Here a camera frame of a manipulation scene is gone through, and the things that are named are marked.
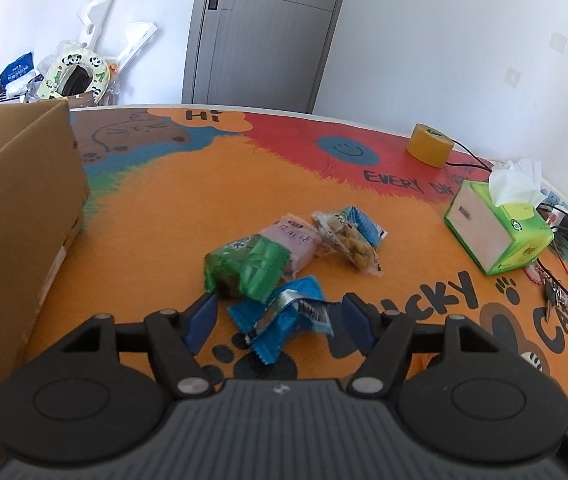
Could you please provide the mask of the green wrapped snack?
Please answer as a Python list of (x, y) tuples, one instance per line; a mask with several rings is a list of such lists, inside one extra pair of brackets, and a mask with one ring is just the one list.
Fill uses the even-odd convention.
[(260, 234), (225, 244), (204, 258), (204, 289), (265, 304), (282, 280), (290, 251)]

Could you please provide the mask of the blue yellow snack packet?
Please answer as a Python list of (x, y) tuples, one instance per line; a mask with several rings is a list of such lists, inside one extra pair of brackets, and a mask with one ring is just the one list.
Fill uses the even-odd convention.
[(356, 206), (313, 211), (311, 219), (324, 242), (341, 252), (361, 273), (383, 273), (377, 249), (387, 236), (378, 223)]

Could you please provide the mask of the pink wrapped snack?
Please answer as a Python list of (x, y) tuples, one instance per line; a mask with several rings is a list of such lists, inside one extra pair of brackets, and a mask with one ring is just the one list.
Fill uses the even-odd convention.
[(320, 232), (294, 214), (284, 214), (261, 230), (259, 235), (280, 244), (290, 252), (284, 271), (287, 281), (296, 278), (296, 275), (308, 266), (322, 242)]

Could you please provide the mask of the colourful cartoon table mat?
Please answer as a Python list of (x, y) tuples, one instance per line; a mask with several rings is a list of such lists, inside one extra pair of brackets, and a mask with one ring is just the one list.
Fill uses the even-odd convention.
[[(71, 125), (91, 194), (28, 356), (91, 315), (138, 322), (213, 289), (218, 321), (198, 357), (212, 382), (345, 377), (361, 356), (338, 302), (355, 292), (419, 321), (465, 315), (568, 395), (568, 245), (554, 243), (541, 258), (556, 307), (535, 270), (482, 272), (444, 224), (459, 186), (484, 177), (466, 155), (436, 169), (414, 159), (401, 136), (238, 110), (77, 110)], [(332, 332), (290, 336), (266, 364), (229, 308), (241, 266), (276, 248), (286, 251), (278, 286), (314, 278)]]

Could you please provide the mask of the green tissue box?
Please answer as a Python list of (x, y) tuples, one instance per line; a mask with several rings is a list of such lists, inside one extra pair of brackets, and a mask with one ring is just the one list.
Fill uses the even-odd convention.
[(498, 162), (486, 182), (465, 180), (444, 223), (487, 275), (531, 264), (553, 233), (537, 207), (543, 202), (540, 160)]

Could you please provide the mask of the key bunch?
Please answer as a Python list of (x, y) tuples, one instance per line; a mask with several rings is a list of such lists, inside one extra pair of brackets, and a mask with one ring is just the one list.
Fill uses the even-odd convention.
[(568, 297), (560, 283), (545, 270), (541, 271), (540, 276), (544, 289), (543, 295), (546, 298), (546, 313), (544, 314), (546, 322), (549, 322), (555, 310), (560, 310), (568, 316)]

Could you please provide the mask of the yellow tape roll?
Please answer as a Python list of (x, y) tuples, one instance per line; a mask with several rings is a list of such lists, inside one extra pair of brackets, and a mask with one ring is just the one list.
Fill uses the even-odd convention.
[(406, 151), (419, 162), (434, 168), (444, 168), (453, 150), (454, 142), (439, 130), (416, 124)]

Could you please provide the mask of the cardboard box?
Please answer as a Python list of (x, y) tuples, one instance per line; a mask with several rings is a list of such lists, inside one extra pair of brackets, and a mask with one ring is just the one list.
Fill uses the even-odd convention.
[(88, 196), (67, 102), (0, 105), (0, 383), (24, 353)]

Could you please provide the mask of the grey door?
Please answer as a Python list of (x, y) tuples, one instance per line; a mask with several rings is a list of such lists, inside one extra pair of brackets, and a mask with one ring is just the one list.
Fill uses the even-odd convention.
[(309, 113), (342, 0), (194, 0), (182, 101)]

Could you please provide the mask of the blue plastic bag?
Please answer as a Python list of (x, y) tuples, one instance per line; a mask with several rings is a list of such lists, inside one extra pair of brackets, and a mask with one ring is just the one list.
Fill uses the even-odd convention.
[(27, 52), (8, 64), (0, 73), (0, 83), (6, 93), (19, 92), (36, 76), (34, 55)]

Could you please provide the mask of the white plastic bracket board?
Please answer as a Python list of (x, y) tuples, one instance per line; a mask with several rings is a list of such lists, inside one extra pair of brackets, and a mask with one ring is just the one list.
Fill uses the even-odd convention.
[(81, 47), (94, 51), (102, 27), (114, 0), (90, 0), (78, 12), (82, 29), (78, 38)]

